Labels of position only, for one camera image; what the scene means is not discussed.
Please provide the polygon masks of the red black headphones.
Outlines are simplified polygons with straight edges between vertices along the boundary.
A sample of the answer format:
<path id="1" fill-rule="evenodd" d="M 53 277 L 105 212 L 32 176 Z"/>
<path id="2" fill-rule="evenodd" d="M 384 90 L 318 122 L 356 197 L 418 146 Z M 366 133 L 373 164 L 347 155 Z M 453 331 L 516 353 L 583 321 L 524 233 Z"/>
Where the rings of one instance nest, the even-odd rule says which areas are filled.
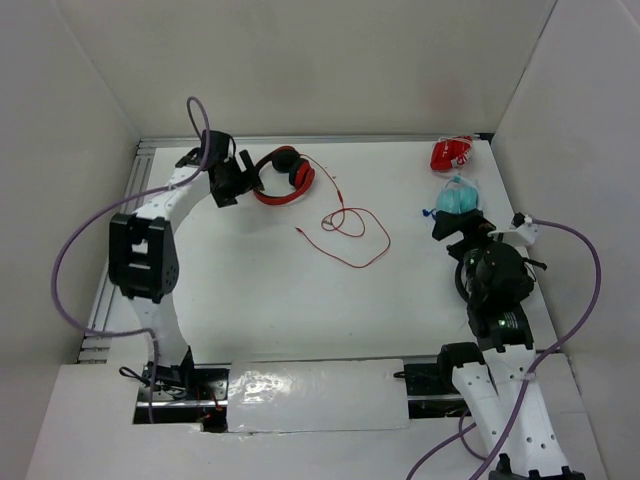
<path id="1" fill-rule="evenodd" d="M 255 165 L 260 171 L 270 164 L 278 173 L 288 176 L 288 183 L 293 191 L 285 196 L 271 196 L 263 192 L 260 187 L 253 191 L 254 197 L 268 206 L 283 206 L 296 201 L 306 194 L 313 185 L 316 172 L 310 161 L 292 146 L 281 146 L 266 156 Z"/>

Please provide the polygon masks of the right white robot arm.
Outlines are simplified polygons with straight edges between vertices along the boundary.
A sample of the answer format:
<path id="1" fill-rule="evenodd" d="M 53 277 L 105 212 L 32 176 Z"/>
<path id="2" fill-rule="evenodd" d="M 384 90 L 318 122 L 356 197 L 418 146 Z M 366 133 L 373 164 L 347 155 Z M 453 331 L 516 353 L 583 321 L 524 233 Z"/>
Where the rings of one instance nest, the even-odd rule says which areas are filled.
<path id="1" fill-rule="evenodd" d="M 444 382 L 465 401 L 487 455 L 490 479 L 581 479 L 564 454 L 535 374 L 538 352 L 522 302 L 533 291 L 534 260 L 521 248 L 539 233 L 534 220 L 517 214 L 498 229 L 483 212 L 438 211 L 432 231 L 456 260 L 455 285 L 466 304 L 472 342 L 442 347 L 438 367 Z"/>

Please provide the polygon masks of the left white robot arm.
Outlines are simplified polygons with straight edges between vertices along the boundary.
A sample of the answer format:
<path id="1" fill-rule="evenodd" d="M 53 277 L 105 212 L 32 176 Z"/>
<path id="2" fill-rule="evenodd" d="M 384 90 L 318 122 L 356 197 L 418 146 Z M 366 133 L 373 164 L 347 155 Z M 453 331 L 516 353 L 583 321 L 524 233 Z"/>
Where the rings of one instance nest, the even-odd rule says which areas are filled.
<path id="1" fill-rule="evenodd" d="M 233 137 L 202 132 L 201 144 L 176 164 L 161 192 L 109 224 L 108 274 L 143 329 L 151 330 L 145 380 L 172 389 L 193 388 L 194 360 L 181 333 L 172 297 L 180 273 L 174 233 L 205 197 L 219 208 L 262 186 L 248 152 Z"/>

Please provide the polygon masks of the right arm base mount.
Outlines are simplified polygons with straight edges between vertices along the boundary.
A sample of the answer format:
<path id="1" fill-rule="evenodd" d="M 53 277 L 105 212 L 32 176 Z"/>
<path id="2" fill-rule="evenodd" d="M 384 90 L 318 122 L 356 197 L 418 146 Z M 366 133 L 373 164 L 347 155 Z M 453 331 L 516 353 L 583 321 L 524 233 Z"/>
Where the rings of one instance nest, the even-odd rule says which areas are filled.
<path id="1" fill-rule="evenodd" d="M 402 381 L 411 420 L 461 418 L 497 391 L 479 350 L 443 349 L 433 361 L 409 361 L 392 377 Z"/>

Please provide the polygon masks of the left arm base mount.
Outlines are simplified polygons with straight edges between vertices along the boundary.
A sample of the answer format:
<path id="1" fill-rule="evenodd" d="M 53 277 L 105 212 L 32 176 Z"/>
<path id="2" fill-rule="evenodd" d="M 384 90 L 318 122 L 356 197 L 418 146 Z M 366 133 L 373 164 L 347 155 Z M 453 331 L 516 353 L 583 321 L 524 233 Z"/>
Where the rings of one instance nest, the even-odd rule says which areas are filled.
<path id="1" fill-rule="evenodd" d="M 133 423 L 199 424 L 210 433 L 228 429 L 229 368 L 196 368 L 184 385 L 160 377 L 150 388 L 150 372 L 138 373 L 121 366 L 118 373 L 138 384 Z"/>

